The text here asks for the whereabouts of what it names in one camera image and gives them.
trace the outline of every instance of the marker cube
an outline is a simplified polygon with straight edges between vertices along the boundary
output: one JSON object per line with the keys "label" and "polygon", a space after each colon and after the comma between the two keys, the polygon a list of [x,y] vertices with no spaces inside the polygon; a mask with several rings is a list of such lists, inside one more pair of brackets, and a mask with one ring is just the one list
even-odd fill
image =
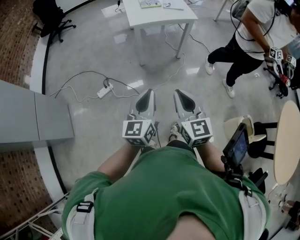
{"label": "marker cube", "polygon": [[123,121],[122,137],[133,146],[148,146],[155,132],[152,120]]}
{"label": "marker cube", "polygon": [[288,63],[290,63],[292,66],[293,66],[293,68],[296,68],[296,59],[293,57],[293,56],[291,56],[291,55],[287,55],[287,57],[286,57],[286,61],[288,62]]}
{"label": "marker cube", "polygon": [[275,59],[277,62],[280,62],[283,59],[282,50],[276,47],[270,48],[269,57]]}
{"label": "marker cube", "polygon": [[180,133],[192,148],[205,144],[212,137],[210,118],[182,122]]}

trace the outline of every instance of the beige stool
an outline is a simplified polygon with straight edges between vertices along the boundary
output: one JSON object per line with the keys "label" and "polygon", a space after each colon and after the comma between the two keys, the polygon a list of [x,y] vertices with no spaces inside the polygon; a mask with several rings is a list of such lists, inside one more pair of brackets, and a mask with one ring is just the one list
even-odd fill
{"label": "beige stool", "polygon": [[247,126],[247,132],[248,132],[248,139],[249,144],[252,142],[257,142],[266,137],[265,134],[263,135],[255,135],[254,133],[254,125],[253,120],[250,115],[244,115],[237,118],[229,119],[228,121],[224,122],[224,131],[225,136],[230,140],[235,133],[236,129],[240,125],[240,123],[245,123]]}

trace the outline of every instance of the power cable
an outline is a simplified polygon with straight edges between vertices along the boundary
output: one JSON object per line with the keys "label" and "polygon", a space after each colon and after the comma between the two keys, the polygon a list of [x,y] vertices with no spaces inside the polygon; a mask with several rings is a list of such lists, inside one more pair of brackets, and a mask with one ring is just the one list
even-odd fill
{"label": "power cable", "polygon": [[[167,43],[173,50],[177,51],[177,49],[176,49],[175,47],[173,47],[170,43],[167,42],[167,34],[166,34],[167,31],[168,31],[168,29],[165,31],[165,43]],[[186,54],[185,54],[184,52],[183,52],[182,54],[184,55],[183,65],[181,65],[181,66],[177,69],[176,73],[173,74],[173,75],[171,75],[171,76],[168,78],[167,81],[163,82],[162,84],[158,85],[157,88],[153,89],[154,91],[156,91],[159,87],[165,85],[165,84],[166,84],[173,76],[175,76],[175,75],[178,74],[179,70],[180,70],[182,67],[184,67],[184,65],[186,64]]]}
{"label": "power cable", "polygon": [[188,0],[188,2],[190,2],[190,3],[187,3],[188,5],[190,5],[190,4],[195,4],[195,3],[197,3],[197,2],[203,2],[204,0],[198,0],[198,1],[196,1],[196,2],[191,2],[190,0]]}
{"label": "power cable", "polygon": [[119,6],[118,6],[118,7],[116,8],[115,12],[117,13],[117,12],[123,10],[123,9],[124,9],[124,8],[119,9]]}
{"label": "power cable", "polygon": [[202,42],[199,42],[198,40],[196,40],[196,39],[194,39],[193,38],[193,36],[190,34],[190,36],[191,36],[191,38],[194,40],[194,41],[196,41],[196,42],[198,42],[198,43],[200,43],[200,44],[202,44],[205,48],[206,48],[206,50],[210,53],[210,51],[208,50],[208,48],[204,45],[204,43],[202,43]]}
{"label": "power cable", "polygon": [[160,140],[159,140],[159,136],[158,136],[158,130],[156,130],[156,133],[157,133],[157,140],[158,140],[158,143],[159,143],[159,147],[161,148]]}
{"label": "power cable", "polygon": [[116,95],[115,92],[112,90],[113,94],[114,94],[117,98],[129,98],[129,97],[136,96],[136,95],[139,95],[139,94],[140,94],[135,88],[133,88],[133,87],[131,87],[131,86],[129,86],[129,85],[127,85],[127,84],[125,84],[125,83],[119,81],[119,80],[116,80],[116,79],[111,78],[111,77],[107,77],[106,75],[104,75],[104,74],[102,74],[102,73],[99,73],[99,72],[90,70],[90,71],[82,71],[82,72],[80,72],[80,73],[78,73],[78,74],[76,74],[76,75],[70,77],[70,78],[62,85],[62,87],[61,87],[58,91],[52,93],[50,96],[56,94],[55,97],[54,97],[54,98],[56,98],[56,97],[58,96],[58,94],[60,93],[61,90],[64,90],[64,89],[66,89],[66,88],[71,88],[72,91],[73,91],[74,94],[75,94],[75,97],[76,97],[77,101],[80,102],[80,103],[83,102],[83,101],[84,101],[85,99],[87,99],[87,98],[92,98],[92,99],[97,99],[97,98],[99,98],[99,97],[90,97],[90,96],[87,96],[87,97],[85,97],[83,100],[79,100],[79,99],[78,99],[78,96],[77,96],[75,90],[72,88],[72,86],[64,87],[64,86],[65,86],[72,78],[74,78],[74,77],[76,77],[76,76],[78,76],[78,75],[80,75],[80,74],[83,74],[83,73],[96,73],[96,74],[99,74],[99,75],[102,75],[103,77],[105,77],[105,79],[104,79],[104,81],[103,81],[103,85],[104,85],[105,88],[108,87],[108,82],[109,82],[109,80],[113,80],[113,81],[116,81],[116,82],[118,82],[118,83],[122,83],[123,85],[125,85],[125,86],[127,86],[127,87],[132,88],[132,89],[133,89],[134,91],[136,91],[136,93],[137,93],[137,94],[133,94],[133,95],[130,95],[130,96],[118,96],[118,95]]}

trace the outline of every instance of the white strap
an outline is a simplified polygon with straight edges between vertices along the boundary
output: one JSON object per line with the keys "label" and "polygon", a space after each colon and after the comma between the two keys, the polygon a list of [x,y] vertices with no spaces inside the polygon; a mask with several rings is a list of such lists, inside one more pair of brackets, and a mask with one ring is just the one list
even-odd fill
{"label": "white strap", "polygon": [[[66,222],[67,234],[70,240],[95,240],[95,208],[93,203],[94,194],[97,191],[98,188],[96,188],[91,194],[85,196],[85,202],[81,202],[78,206],[74,206],[71,209]],[[77,209],[84,211],[90,210],[90,212],[77,212]]]}
{"label": "white strap", "polygon": [[265,228],[267,217],[263,202],[252,192],[252,197],[239,192],[239,201],[244,216],[244,240],[258,240]]}

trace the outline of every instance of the black buckle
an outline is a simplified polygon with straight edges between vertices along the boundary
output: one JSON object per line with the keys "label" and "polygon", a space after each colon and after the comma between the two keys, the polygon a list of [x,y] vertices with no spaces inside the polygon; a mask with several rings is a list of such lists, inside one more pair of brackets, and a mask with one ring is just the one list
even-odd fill
{"label": "black buckle", "polygon": [[[88,209],[79,209],[78,207],[81,207],[81,206],[88,206]],[[77,212],[87,212],[87,213],[90,213],[90,211],[92,210],[92,208],[94,207],[94,203],[93,202],[91,202],[91,201],[85,201],[85,202],[81,202],[81,203],[79,203],[78,205],[77,205],[77,208],[76,208],[76,210],[77,210]]]}
{"label": "black buckle", "polygon": [[248,189],[245,185],[243,185],[243,189],[245,191],[245,195],[246,196],[249,196],[249,197],[252,197],[252,190],[251,189]]}

